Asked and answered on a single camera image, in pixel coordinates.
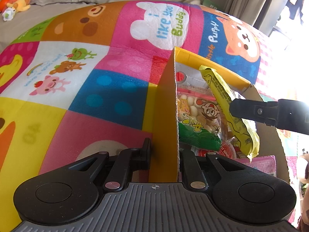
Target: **black clamp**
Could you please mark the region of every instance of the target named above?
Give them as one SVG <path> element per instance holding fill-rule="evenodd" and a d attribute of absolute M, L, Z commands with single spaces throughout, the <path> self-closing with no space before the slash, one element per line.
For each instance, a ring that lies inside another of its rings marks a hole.
<path fill-rule="evenodd" d="M 193 224 L 215 232 L 222 224 L 233 231 L 294 231 L 283 222 L 296 203 L 286 182 L 216 152 L 198 157 L 180 148 L 179 155 L 181 183 L 131 182 L 133 171 L 149 169 L 148 138 L 141 149 L 99 152 L 29 179 L 14 194 L 23 220 L 14 231 L 178 231 L 173 224 L 186 232 L 201 231 Z"/>
<path fill-rule="evenodd" d="M 309 135 L 309 106 L 301 101 L 279 99 L 278 102 L 263 102 L 234 99 L 230 103 L 230 113 L 234 117 Z"/>

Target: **metal pin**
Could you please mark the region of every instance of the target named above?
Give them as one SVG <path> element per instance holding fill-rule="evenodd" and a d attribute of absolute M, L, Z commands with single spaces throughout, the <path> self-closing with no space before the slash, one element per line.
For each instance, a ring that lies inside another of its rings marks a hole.
<path fill-rule="evenodd" d="M 201 182 L 201 181 L 193 181 L 190 184 L 190 186 L 195 188 L 195 189 L 202 189 L 202 188 L 206 187 L 205 183 Z"/>
<path fill-rule="evenodd" d="M 116 181 L 110 181 L 108 183 L 105 184 L 105 187 L 108 189 L 117 189 L 120 187 L 120 183 L 116 182 Z"/>

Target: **yellow cardboard flap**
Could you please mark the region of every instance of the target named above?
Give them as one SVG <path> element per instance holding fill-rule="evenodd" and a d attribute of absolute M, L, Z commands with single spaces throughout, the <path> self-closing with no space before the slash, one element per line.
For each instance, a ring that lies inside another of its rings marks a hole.
<path fill-rule="evenodd" d="M 175 53 L 157 86 L 149 182 L 176 182 L 179 168 Z"/>
<path fill-rule="evenodd" d="M 174 51 L 176 62 L 197 70 L 201 65 L 215 69 L 227 84 L 238 89 L 239 91 L 245 91 L 251 86 L 250 81 L 209 59 L 203 58 L 193 52 L 181 49 L 179 47 L 175 47 Z"/>

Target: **blue mat square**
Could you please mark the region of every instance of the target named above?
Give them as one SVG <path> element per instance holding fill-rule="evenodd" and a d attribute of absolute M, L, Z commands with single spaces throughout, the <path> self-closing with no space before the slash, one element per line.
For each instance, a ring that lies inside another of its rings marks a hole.
<path fill-rule="evenodd" d="M 69 110 L 142 129 L 148 82 L 94 69 Z"/>

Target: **cardboard box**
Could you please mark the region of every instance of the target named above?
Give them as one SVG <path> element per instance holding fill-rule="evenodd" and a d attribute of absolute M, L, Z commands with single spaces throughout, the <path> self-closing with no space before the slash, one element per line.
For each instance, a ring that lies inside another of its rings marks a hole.
<path fill-rule="evenodd" d="M 217 63 L 192 52 L 175 47 L 163 71 L 156 90 L 153 117 L 153 153 L 151 157 L 149 182 L 176 182 L 179 171 L 177 83 L 175 63 L 182 63 L 194 69 L 201 65 L 217 70 L 234 90 L 246 99 L 262 101 L 256 88 L 249 81 Z M 259 156 L 276 157 L 277 177 L 289 183 L 288 166 L 277 130 L 273 126 L 256 123 L 260 137 Z"/>

